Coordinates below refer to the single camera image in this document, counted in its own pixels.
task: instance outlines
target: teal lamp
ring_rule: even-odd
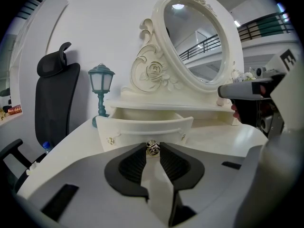
[[[110,91],[112,78],[115,73],[107,68],[103,63],[92,68],[88,73],[90,75],[92,91],[95,94],[98,94],[98,115],[108,117],[109,115],[105,113],[104,94]],[[92,120],[92,125],[97,127],[96,116]]]

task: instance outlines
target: ceiling light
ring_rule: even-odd
[[[180,10],[184,7],[184,5],[183,4],[174,4],[174,5],[172,5],[172,7],[174,7],[176,10]]]
[[[239,24],[239,22],[237,22],[236,20],[234,21],[234,23],[235,23],[235,25],[237,26],[237,27],[240,27],[241,25]]]

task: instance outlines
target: black office chair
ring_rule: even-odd
[[[35,132],[41,146],[47,141],[54,148],[69,134],[70,110],[80,72],[78,63],[67,65],[64,51],[70,45],[70,42],[64,43],[59,51],[44,56],[37,66],[40,78],[36,86]],[[0,167],[4,169],[11,188],[16,192],[28,176],[24,172],[17,179],[3,159],[12,154],[26,168],[29,168],[32,163],[18,150],[22,144],[22,140],[17,139],[0,152]],[[46,154],[43,154],[35,161],[40,162],[45,156]]]

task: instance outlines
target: open drawer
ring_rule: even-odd
[[[174,111],[116,108],[109,117],[96,117],[98,133],[104,151],[131,144],[186,142],[193,117],[183,118]]]

